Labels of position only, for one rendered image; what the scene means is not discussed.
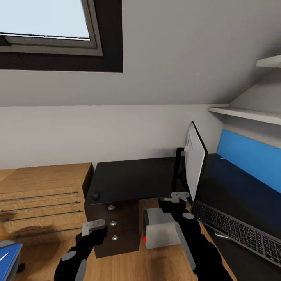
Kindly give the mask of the notebook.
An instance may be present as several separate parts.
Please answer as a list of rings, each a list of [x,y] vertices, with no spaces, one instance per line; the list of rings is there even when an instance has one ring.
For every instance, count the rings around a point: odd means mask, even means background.
[[[219,233],[219,232],[217,232],[217,231],[215,231],[215,234],[216,234],[217,236],[220,236],[220,237],[223,237],[223,238],[228,238],[227,236],[222,235],[221,233]]]

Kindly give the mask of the monitor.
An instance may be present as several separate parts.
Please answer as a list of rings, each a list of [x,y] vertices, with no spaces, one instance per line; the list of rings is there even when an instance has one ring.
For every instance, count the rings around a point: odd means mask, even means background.
[[[185,169],[183,169],[182,174],[179,174],[179,166],[181,160],[181,152],[185,152]],[[190,194],[192,196],[193,202],[197,201],[197,197],[202,195],[199,193],[204,168],[206,165],[206,160],[208,156],[208,151],[203,143],[202,138],[194,124],[191,121],[188,131],[188,137],[186,146],[184,148],[178,147],[175,158],[174,165],[174,176],[180,176],[184,184],[189,188]],[[183,178],[183,172],[186,171],[186,180]]]

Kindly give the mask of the folder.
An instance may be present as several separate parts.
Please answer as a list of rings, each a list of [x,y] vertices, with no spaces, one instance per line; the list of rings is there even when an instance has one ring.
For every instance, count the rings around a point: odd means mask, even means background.
[[[6,281],[23,244],[19,243],[0,249],[0,281]]]

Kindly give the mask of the keyboard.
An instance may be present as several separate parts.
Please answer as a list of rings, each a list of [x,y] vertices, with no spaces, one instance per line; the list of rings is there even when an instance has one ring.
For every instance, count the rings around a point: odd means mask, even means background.
[[[201,223],[281,267],[281,239],[197,200],[190,213]]]

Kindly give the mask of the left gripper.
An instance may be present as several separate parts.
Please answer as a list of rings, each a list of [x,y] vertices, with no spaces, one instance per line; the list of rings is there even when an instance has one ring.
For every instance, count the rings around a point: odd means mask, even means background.
[[[87,242],[90,245],[90,252],[92,251],[93,247],[96,245],[101,245],[107,237],[107,231],[108,231],[108,226],[102,230],[98,229],[95,231],[92,231],[90,235],[82,236],[81,234],[78,234],[76,236],[76,245],[78,245],[80,242]]]

